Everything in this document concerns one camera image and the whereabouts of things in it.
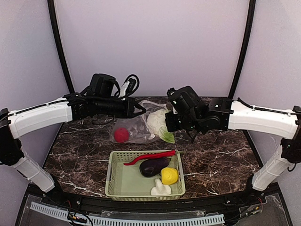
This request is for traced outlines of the white cauliflower toy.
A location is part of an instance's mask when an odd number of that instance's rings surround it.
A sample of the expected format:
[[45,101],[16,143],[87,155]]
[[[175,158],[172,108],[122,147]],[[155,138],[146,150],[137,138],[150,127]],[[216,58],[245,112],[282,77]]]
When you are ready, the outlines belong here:
[[147,117],[147,126],[151,134],[158,135],[159,138],[167,143],[174,144],[175,138],[172,132],[167,130],[166,126],[166,113],[169,110],[160,109],[155,112],[152,112]]

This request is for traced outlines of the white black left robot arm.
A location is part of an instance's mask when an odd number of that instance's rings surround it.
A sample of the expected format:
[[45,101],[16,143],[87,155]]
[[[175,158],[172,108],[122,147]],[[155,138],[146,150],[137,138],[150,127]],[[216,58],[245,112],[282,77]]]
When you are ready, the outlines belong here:
[[54,101],[27,109],[0,112],[0,163],[16,169],[45,193],[60,190],[55,178],[44,171],[26,151],[20,138],[33,131],[59,123],[78,121],[96,115],[131,119],[146,112],[131,97],[139,88],[139,78],[131,74],[122,85],[113,76],[94,74],[81,92],[64,95]]

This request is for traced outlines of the clear zip top bag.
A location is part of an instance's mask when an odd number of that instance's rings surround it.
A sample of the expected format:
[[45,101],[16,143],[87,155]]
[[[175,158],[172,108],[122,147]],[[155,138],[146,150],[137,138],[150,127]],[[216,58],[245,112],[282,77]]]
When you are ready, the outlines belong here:
[[146,121],[150,113],[160,109],[168,110],[167,105],[150,100],[143,100],[140,104],[146,109],[146,113],[132,119],[117,119],[110,135],[112,142],[117,143],[113,134],[118,128],[126,128],[129,132],[129,140],[125,143],[147,144],[160,139],[158,135],[151,134]]

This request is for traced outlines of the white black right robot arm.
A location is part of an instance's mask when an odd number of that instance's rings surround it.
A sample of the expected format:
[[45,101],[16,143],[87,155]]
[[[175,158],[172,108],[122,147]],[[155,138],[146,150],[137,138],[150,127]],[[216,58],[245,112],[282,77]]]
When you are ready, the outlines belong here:
[[192,87],[167,91],[173,112],[166,113],[169,132],[185,130],[202,134],[210,130],[250,130],[280,136],[274,155],[251,177],[251,188],[264,191],[283,171],[301,162],[301,108],[278,110],[249,105],[242,99],[213,98],[202,101]]

